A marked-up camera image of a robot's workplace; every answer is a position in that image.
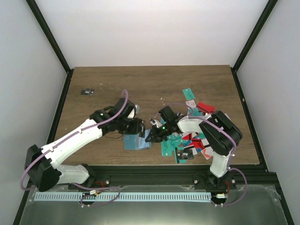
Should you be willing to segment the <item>blue leather card holder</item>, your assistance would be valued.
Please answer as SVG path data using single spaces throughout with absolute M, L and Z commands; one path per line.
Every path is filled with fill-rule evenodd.
M 139 135 L 125 135 L 123 138 L 124 150 L 143 150 L 151 148 L 152 143 L 146 142 L 146 137 L 150 133 L 150 130 L 145 130 L 145 137 Z

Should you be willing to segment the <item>black VIP card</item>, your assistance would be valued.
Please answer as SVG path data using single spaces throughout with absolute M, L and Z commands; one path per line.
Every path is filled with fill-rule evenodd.
M 185 163 L 186 160 L 194 159 L 193 151 L 188 150 L 176 150 L 176 161 L 177 163 Z

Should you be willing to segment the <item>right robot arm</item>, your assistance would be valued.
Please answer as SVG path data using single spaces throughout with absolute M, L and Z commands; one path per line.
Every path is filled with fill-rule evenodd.
M 219 110 L 204 116 L 178 116 L 171 107 L 166 106 L 158 114 L 165 122 L 162 124 L 152 119 L 152 128 L 145 141 L 160 143 L 173 133 L 203 133 L 212 148 L 213 157 L 208 183 L 214 189 L 224 185 L 227 172 L 231 169 L 231 159 L 243 138 L 239 128 Z

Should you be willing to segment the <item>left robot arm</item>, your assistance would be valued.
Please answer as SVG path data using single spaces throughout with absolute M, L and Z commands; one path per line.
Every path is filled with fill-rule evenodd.
M 64 165 L 63 162 L 88 143 L 110 132 L 144 137 L 145 122 L 137 117 L 139 105 L 120 98 L 114 106 L 97 110 L 79 127 L 62 138 L 27 150 L 25 174 L 40 191 L 48 191 L 58 184 L 76 183 L 85 189 L 95 186 L 94 172 L 87 164 Z

